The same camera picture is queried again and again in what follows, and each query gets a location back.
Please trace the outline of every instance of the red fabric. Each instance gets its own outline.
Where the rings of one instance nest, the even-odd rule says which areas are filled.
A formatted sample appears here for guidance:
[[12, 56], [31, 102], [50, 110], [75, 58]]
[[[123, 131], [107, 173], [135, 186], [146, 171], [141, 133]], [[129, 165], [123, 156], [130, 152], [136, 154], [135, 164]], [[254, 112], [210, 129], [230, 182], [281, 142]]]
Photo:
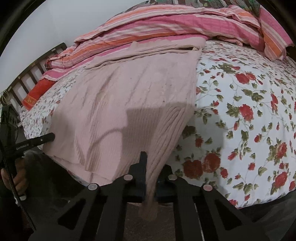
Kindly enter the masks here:
[[38, 81], [37, 85], [27, 94], [27, 96], [22, 101], [24, 107], [27, 110], [32, 109], [32, 107], [36, 104], [36, 102], [40, 99], [41, 96], [45, 94], [53, 85], [55, 81], [42, 79]]

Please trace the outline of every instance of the ribbed pink fabric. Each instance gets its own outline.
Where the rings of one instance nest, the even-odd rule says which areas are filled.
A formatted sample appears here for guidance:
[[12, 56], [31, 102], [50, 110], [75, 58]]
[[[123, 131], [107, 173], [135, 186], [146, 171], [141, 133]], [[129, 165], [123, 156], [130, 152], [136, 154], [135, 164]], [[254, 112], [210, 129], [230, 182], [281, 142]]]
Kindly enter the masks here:
[[204, 45], [200, 37], [135, 42], [95, 58], [54, 111], [56, 138], [43, 151], [99, 185], [126, 174], [146, 151], [149, 207], [157, 177], [193, 115]]

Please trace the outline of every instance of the striped blanket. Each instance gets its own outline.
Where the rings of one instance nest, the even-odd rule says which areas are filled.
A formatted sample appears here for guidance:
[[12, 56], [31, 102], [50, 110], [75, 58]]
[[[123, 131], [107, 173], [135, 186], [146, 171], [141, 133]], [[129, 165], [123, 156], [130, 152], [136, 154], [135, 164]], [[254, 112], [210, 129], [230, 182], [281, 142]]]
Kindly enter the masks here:
[[97, 29], [79, 36], [73, 46], [48, 59], [46, 67], [69, 69], [96, 54], [133, 41], [196, 33], [222, 36], [226, 41], [249, 44], [264, 51], [260, 23], [238, 6], [209, 9], [158, 4], [111, 18]]

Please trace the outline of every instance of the hand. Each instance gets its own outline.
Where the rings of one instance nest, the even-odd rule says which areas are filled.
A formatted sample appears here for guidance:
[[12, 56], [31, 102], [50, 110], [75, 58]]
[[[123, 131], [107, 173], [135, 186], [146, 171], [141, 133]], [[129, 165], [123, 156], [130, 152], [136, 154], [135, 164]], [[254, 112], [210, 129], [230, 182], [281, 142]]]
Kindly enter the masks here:
[[[26, 178], [25, 159], [24, 158], [16, 159], [15, 168], [17, 170], [17, 175], [14, 177], [13, 182], [15, 184], [17, 193], [21, 196], [25, 193], [27, 187], [29, 186], [28, 180]], [[1, 176], [3, 179], [4, 185], [9, 190], [11, 190], [8, 173], [5, 169], [1, 170]]]

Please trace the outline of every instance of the silver screw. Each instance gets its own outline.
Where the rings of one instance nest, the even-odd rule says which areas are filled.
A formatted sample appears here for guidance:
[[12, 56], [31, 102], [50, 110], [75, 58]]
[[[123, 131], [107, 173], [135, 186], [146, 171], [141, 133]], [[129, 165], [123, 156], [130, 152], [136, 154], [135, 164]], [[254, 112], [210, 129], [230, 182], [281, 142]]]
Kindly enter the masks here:
[[98, 188], [98, 185], [95, 183], [91, 183], [89, 184], [89, 190], [94, 191]]
[[126, 180], [126, 181], [131, 181], [131, 180], [133, 179], [133, 176], [130, 175], [130, 174], [127, 174], [127, 175], [125, 175], [125, 176], [123, 177], [123, 179]]
[[204, 188], [204, 190], [206, 190], [206, 191], [208, 191], [208, 192], [210, 192], [210, 191], [213, 190], [213, 187], [212, 187], [210, 184], [206, 184], [206, 185], [204, 185], [203, 188]]
[[177, 178], [178, 177], [176, 175], [174, 175], [174, 174], [171, 174], [171, 175], [168, 176], [168, 179], [171, 180], [171, 181], [176, 181]]

